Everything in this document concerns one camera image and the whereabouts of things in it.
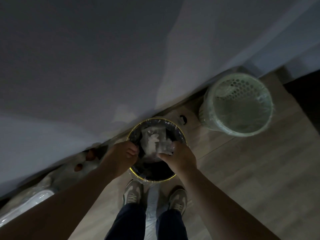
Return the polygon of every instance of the hand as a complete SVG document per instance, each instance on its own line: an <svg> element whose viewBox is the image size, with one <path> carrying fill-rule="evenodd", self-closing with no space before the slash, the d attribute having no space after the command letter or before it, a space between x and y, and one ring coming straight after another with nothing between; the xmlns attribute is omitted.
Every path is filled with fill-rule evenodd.
<svg viewBox="0 0 320 240"><path fill-rule="evenodd" d="M131 141L114 144L104 156L101 166L112 173L114 178L117 178L135 164L138 153L138 147Z"/></svg>
<svg viewBox="0 0 320 240"><path fill-rule="evenodd" d="M158 153L158 157L165 161L170 169L178 176L190 170L197 170L196 157L191 149L178 141L172 142L173 155Z"/></svg>

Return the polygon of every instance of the person's left hand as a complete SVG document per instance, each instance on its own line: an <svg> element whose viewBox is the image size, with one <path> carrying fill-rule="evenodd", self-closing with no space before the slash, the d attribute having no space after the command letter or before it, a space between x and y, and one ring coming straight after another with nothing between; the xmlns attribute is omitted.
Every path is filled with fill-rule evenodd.
<svg viewBox="0 0 320 240"><path fill-rule="evenodd" d="M104 156L101 166L105 167L114 175L119 177L126 172L138 159L139 149L131 141L114 144Z"/></svg>

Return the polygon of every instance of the person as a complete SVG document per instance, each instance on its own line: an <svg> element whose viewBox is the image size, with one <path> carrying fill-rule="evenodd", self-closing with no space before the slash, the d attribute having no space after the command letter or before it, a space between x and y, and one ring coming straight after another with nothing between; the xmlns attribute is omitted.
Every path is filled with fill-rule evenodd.
<svg viewBox="0 0 320 240"><path fill-rule="evenodd" d="M156 223L158 240L187 239L182 215L187 194L197 208L212 239L279 239L261 222L228 197L198 169L187 145L173 142L173 155L158 154L181 179L184 189L169 198L169 209ZM0 228L0 239L67 240L102 190L125 173L138 159L130 141L113 145L100 166L70 188L58 192ZM123 207L106 240L144 239L146 215L140 206L142 185L131 181L123 195Z"/></svg>

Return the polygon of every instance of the perforated plastic basket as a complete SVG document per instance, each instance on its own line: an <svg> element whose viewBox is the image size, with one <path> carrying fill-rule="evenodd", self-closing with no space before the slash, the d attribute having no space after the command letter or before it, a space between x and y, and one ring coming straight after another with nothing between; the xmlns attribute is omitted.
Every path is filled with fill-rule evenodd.
<svg viewBox="0 0 320 240"><path fill-rule="evenodd" d="M272 98L265 85L248 74L233 73L208 88L199 120L210 130L245 137L265 130L272 113Z"/></svg>

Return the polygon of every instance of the beige sneaker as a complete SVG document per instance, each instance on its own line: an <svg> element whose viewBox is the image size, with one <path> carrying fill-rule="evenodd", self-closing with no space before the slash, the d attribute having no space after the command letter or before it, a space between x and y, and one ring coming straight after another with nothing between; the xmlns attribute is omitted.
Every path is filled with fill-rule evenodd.
<svg viewBox="0 0 320 240"><path fill-rule="evenodd" d="M174 209L184 214L187 208L188 198L186 190L180 186L178 189L174 188L169 197L169 210Z"/></svg>
<svg viewBox="0 0 320 240"><path fill-rule="evenodd" d="M122 198L122 206L129 203L139 204L143 194L143 185L131 180L126 186Z"/></svg>

